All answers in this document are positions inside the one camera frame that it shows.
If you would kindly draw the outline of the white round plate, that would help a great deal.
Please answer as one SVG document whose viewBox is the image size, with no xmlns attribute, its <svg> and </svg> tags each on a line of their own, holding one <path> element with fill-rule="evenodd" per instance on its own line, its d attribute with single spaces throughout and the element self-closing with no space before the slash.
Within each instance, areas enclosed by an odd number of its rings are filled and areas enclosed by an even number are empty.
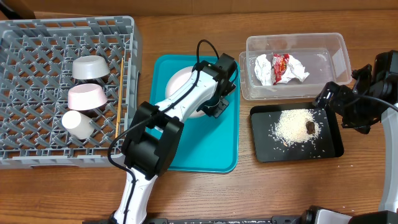
<svg viewBox="0 0 398 224">
<path fill-rule="evenodd" d="M 192 74 L 192 66 L 185 67 L 177 71 L 168 81 L 165 89 L 165 97 L 169 98 L 179 88 L 181 88 L 189 79 Z"/>
</svg>

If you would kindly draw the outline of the brown food scrap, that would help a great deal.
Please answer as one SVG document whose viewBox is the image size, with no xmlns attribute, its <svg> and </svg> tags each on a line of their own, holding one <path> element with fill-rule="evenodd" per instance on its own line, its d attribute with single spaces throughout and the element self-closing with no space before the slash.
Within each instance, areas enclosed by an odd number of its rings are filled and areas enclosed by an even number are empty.
<svg viewBox="0 0 398 224">
<path fill-rule="evenodd" d="M 315 123 L 313 121 L 307 121 L 305 127 L 307 134 L 311 135 L 316 133 Z"/>
</svg>

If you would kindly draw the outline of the white napkin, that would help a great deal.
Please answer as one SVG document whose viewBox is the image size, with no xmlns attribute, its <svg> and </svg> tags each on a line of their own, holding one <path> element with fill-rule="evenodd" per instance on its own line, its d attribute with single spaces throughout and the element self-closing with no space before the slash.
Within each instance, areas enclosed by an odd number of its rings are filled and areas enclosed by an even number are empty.
<svg viewBox="0 0 398 224">
<path fill-rule="evenodd" d="M 289 64 L 285 73 L 282 76 L 282 80 L 278 84 L 286 84 L 293 79 L 299 82 L 304 82 L 310 75 L 309 72 L 305 71 L 305 67 L 302 63 L 294 58 L 291 54 L 289 58 Z M 254 64 L 254 72 L 256 78 L 261 82 L 262 86 L 271 86 L 274 84 L 274 71 L 272 69 L 272 58 L 273 54 L 262 54 L 256 57 Z"/>
</svg>

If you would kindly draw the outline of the pile of white rice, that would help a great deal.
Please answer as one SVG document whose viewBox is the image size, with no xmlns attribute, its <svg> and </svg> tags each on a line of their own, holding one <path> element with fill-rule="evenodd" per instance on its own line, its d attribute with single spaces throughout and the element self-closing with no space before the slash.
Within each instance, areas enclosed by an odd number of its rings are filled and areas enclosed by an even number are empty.
<svg viewBox="0 0 398 224">
<path fill-rule="evenodd" d="M 307 142 L 314 143 L 320 137 L 322 128 L 325 127 L 323 122 L 315 120 L 316 115 L 320 113 L 313 109 L 283 110 L 279 119 L 271 124 L 269 136 L 286 147 Z M 307 121 L 315 123 L 315 134 L 307 134 L 305 127 Z"/>
</svg>

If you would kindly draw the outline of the red snack wrapper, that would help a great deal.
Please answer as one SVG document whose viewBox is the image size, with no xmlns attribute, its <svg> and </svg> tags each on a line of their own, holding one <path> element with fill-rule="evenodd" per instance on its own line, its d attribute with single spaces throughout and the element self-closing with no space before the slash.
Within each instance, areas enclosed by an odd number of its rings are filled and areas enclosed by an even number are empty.
<svg viewBox="0 0 398 224">
<path fill-rule="evenodd" d="M 289 58 L 289 54 L 273 54 L 272 69 L 274 71 L 275 85 L 282 80 L 282 76 L 285 73 L 289 64 Z"/>
</svg>

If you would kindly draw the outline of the wooden chopstick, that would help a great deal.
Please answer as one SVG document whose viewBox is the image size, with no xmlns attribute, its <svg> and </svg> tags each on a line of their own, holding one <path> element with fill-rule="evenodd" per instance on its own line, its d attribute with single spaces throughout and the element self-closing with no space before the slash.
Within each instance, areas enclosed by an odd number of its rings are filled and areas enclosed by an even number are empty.
<svg viewBox="0 0 398 224">
<path fill-rule="evenodd" d="M 115 137 L 119 136 L 119 127 L 120 127 L 120 120 L 121 120 L 121 111 L 122 111 L 122 98 L 123 98 L 123 75 L 124 75 L 124 59 L 121 59 L 121 70 L 119 76 L 119 92 L 118 92 L 118 112 L 116 117 L 116 129 L 115 129 Z"/>
</svg>

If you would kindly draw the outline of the pink shallow bowl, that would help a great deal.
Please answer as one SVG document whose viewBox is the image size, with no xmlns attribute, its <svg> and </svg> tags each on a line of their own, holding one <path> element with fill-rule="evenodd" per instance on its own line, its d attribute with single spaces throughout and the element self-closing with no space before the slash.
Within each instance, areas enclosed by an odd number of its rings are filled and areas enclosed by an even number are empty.
<svg viewBox="0 0 398 224">
<path fill-rule="evenodd" d="M 102 87 L 94 83 L 77 85 L 68 91 L 68 108 L 71 110 L 92 110 L 103 106 L 107 101 Z"/>
</svg>

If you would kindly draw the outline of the grey green bowl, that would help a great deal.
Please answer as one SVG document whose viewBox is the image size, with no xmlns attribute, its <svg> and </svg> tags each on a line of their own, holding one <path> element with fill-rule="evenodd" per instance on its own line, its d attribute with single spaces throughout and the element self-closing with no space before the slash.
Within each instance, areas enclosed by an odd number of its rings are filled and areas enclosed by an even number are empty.
<svg viewBox="0 0 398 224">
<path fill-rule="evenodd" d="M 72 77 L 79 80 L 101 78 L 110 74 L 105 59 L 98 55 L 77 58 L 72 63 Z"/>
</svg>

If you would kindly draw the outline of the white paper cup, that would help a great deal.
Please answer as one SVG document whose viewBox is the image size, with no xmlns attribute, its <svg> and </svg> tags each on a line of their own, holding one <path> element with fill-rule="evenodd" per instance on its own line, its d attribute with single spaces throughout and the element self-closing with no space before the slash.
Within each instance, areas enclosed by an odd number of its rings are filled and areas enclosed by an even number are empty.
<svg viewBox="0 0 398 224">
<path fill-rule="evenodd" d="M 63 127 L 78 139 L 86 139 L 93 133 L 94 127 L 90 121 L 89 117 L 75 110 L 67 111 L 62 116 Z"/>
</svg>

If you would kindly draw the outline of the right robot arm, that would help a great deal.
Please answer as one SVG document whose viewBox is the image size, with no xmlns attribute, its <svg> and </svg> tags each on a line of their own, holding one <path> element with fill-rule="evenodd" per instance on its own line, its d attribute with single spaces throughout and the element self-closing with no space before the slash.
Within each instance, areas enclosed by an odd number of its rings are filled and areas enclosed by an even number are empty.
<svg viewBox="0 0 398 224">
<path fill-rule="evenodd" d="M 352 88 L 328 82 L 313 105 L 342 117 L 342 127 L 368 134 L 381 123 L 386 142 L 386 168 L 382 199 L 377 212 L 349 216 L 311 206 L 300 223 L 397 223 L 397 51 L 376 56 L 374 65 L 354 70 Z"/>
</svg>

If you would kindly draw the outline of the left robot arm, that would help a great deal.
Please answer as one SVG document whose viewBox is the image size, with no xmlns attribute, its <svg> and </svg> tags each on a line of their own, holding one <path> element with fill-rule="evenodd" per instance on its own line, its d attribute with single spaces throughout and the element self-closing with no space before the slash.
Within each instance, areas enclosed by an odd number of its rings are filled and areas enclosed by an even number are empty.
<svg viewBox="0 0 398 224">
<path fill-rule="evenodd" d="M 228 107 L 228 96 L 236 85 L 231 77 L 237 63 L 222 54 L 215 63 L 197 61 L 190 78 L 174 94 L 153 105 L 143 102 L 137 109 L 129 129 L 111 143 L 123 141 L 124 163 L 109 162 L 126 172 L 126 185 L 120 206 L 108 223 L 143 223 L 147 203 L 156 179 L 170 167 L 184 122 L 196 111 L 217 118 Z"/>
</svg>

